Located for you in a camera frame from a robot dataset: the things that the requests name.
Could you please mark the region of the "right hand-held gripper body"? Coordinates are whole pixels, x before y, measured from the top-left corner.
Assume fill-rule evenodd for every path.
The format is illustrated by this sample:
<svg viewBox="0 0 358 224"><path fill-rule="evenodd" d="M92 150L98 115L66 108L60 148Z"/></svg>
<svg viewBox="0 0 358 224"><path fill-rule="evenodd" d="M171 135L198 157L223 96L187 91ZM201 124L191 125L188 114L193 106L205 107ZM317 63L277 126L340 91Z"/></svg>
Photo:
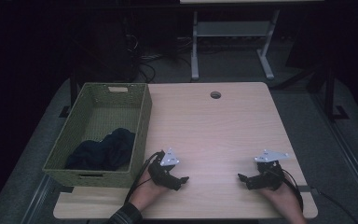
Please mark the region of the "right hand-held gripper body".
<svg viewBox="0 0 358 224"><path fill-rule="evenodd" d="M257 171L259 172L255 181L256 188L278 189L284 179L280 160L286 160L288 158L289 155L287 153L276 152L269 149L264 149L259 156L255 157Z"/></svg>

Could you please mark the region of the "green woven basket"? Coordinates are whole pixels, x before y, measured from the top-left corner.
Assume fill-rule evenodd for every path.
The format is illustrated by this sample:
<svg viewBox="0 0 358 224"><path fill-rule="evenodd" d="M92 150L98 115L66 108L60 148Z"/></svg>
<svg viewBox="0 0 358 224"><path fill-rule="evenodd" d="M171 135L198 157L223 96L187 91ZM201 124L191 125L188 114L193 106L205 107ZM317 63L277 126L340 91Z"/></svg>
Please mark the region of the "green woven basket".
<svg viewBox="0 0 358 224"><path fill-rule="evenodd" d="M86 83L43 171L66 187L129 188L144 164L151 108L152 99L145 83ZM68 157L82 142L99 142L118 128L134 134L129 162L115 171L65 167Z"/></svg>

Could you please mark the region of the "person's left hand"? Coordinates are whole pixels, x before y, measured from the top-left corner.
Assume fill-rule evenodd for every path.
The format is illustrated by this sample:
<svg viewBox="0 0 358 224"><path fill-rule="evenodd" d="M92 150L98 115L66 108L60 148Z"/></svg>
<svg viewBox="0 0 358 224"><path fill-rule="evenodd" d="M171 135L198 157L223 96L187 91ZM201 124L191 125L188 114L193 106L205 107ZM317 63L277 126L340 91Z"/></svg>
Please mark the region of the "person's left hand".
<svg viewBox="0 0 358 224"><path fill-rule="evenodd" d="M143 173L129 202L142 212L167 191L167 188L156 185L149 173Z"/></svg>

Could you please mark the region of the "white metal table frame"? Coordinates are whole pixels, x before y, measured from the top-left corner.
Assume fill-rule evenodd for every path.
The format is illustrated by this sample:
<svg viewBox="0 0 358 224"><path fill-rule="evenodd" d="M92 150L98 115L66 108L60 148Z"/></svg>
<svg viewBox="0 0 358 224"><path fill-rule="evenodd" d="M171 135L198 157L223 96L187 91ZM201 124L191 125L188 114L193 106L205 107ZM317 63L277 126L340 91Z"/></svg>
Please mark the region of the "white metal table frame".
<svg viewBox="0 0 358 224"><path fill-rule="evenodd" d="M261 63L267 79L274 78L271 70L267 53L273 37L280 10L273 12L269 21L200 21L198 12L193 13L192 29L192 50L191 50L191 79L198 80L199 60L198 60L198 40L200 37L264 37L265 44L257 49L257 57Z"/></svg>

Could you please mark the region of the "metal floor rail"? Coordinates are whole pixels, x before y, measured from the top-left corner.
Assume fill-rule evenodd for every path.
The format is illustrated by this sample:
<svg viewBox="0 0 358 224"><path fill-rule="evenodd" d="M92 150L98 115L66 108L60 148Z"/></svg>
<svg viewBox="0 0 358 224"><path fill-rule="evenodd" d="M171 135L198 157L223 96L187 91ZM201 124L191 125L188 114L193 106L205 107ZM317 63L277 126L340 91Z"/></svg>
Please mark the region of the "metal floor rail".
<svg viewBox="0 0 358 224"><path fill-rule="evenodd" d="M42 179L34 192L34 196L22 217L21 224L34 224L42 211L43 204L48 197L48 192L52 183L53 180L49 175L42 176Z"/></svg>
<svg viewBox="0 0 358 224"><path fill-rule="evenodd" d="M312 94L311 99L339 145L344 161L358 185L358 107L351 100L344 100L342 104L333 105L329 115L322 96Z"/></svg>

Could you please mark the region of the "person's right hand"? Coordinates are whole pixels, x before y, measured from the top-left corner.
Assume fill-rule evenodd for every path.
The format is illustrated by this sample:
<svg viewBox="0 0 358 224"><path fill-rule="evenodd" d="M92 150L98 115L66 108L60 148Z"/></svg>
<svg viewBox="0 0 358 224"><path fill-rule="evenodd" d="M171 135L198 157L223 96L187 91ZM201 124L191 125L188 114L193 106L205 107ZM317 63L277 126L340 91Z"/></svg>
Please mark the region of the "person's right hand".
<svg viewBox="0 0 358 224"><path fill-rule="evenodd" d="M259 189L263 195L282 217L304 217L296 195L283 183L278 189Z"/></svg>

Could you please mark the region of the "dark blue garment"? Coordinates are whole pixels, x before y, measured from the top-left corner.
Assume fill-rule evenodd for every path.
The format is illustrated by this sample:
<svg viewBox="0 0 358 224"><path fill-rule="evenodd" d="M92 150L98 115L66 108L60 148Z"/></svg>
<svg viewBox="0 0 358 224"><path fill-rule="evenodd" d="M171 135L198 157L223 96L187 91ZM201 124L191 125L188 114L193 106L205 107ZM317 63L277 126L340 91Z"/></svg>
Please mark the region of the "dark blue garment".
<svg viewBox="0 0 358 224"><path fill-rule="evenodd" d="M101 141L83 141L67 158L71 170L115 171L131 160L135 133L117 128Z"/></svg>

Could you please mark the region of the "black stand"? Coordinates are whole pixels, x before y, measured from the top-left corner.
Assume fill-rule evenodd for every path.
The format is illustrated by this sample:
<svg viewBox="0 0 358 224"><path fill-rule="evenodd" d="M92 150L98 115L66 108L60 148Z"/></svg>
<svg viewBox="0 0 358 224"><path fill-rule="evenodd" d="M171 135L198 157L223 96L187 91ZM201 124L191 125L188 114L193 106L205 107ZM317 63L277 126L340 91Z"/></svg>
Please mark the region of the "black stand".
<svg viewBox="0 0 358 224"><path fill-rule="evenodd" d="M69 86L70 86L70 104L66 105L60 114L60 118L67 118L71 112L71 109L73 108L77 94L78 94L78 85L76 82L76 72L72 71L69 76Z"/></svg>
<svg viewBox="0 0 358 224"><path fill-rule="evenodd" d="M337 119L349 119L348 114L340 105L334 105L335 80L333 71L335 51L328 49L315 65L296 74L281 84L283 89L297 83L299 80L310 77L307 91L317 93L324 87L324 113L328 119L335 122Z"/></svg>

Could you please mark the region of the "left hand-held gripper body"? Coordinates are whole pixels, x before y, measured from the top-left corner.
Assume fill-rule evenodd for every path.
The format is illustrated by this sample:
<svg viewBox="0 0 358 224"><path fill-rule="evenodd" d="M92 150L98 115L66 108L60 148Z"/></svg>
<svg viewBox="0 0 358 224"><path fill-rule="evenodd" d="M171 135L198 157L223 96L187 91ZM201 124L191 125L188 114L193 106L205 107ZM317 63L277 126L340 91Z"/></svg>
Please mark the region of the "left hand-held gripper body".
<svg viewBox="0 0 358 224"><path fill-rule="evenodd" d="M157 157L148 167L148 173L150 174L153 182L158 185L167 188L174 183L175 176L170 174L170 170L179 163L179 160L175 156L171 148L167 152L160 151Z"/></svg>

